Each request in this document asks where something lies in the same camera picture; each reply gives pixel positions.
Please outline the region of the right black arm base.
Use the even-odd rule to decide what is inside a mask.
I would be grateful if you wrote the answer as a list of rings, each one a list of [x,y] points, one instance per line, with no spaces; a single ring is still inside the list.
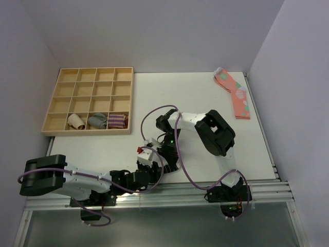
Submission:
[[[207,190],[204,199],[209,203],[226,203],[227,205],[238,205],[243,202],[250,202],[252,195],[250,188],[246,185],[240,187],[234,186],[215,186]]]

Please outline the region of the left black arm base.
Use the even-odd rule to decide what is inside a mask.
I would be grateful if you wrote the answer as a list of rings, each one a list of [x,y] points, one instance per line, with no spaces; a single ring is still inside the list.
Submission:
[[[105,206],[115,206],[116,205],[117,196],[111,192],[106,193],[98,193],[92,190],[89,198],[84,201],[76,202],[73,198],[70,199],[69,206],[70,207],[80,207],[79,204],[83,205],[84,207],[93,207],[93,206],[100,206],[100,210],[93,210],[91,213],[86,211],[83,208],[80,208],[80,218],[83,221],[87,221],[90,223],[94,223],[101,219],[100,214],[104,212]]]

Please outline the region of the purple striped sock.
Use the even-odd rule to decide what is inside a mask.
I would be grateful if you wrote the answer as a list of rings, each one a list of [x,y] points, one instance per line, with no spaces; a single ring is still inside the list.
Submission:
[[[125,114],[109,114],[107,126],[109,129],[126,129],[129,118]]]

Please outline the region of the black white-striped sock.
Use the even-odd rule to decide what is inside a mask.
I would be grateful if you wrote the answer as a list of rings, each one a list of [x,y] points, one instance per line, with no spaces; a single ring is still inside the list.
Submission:
[[[177,165],[165,165],[164,166],[164,173],[167,174],[167,173],[172,173],[172,172],[176,172],[177,170],[179,169],[179,167]]]

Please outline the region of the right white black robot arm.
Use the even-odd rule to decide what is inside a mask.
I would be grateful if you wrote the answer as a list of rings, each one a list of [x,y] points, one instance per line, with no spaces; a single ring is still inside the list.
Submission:
[[[191,179],[182,162],[178,145],[181,130],[196,132],[207,151],[217,157],[224,172],[217,184],[220,184],[224,198],[232,201],[240,195],[243,187],[243,176],[237,171],[234,156],[235,132],[216,110],[192,114],[171,109],[156,119],[156,127],[170,136],[164,138],[164,143],[167,144],[168,140],[173,141],[181,168],[189,182],[196,188],[204,190]]]

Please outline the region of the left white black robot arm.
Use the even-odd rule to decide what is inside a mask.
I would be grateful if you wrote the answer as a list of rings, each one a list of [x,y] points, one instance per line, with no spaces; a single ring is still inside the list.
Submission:
[[[150,190],[164,175],[165,168],[157,162],[144,165],[137,162],[137,170],[112,170],[92,173],[70,165],[64,155],[52,155],[28,160],[19,176],[20,195],[26,197],[56,193],[95,205],[102,197],[116,197],[125,193]]]

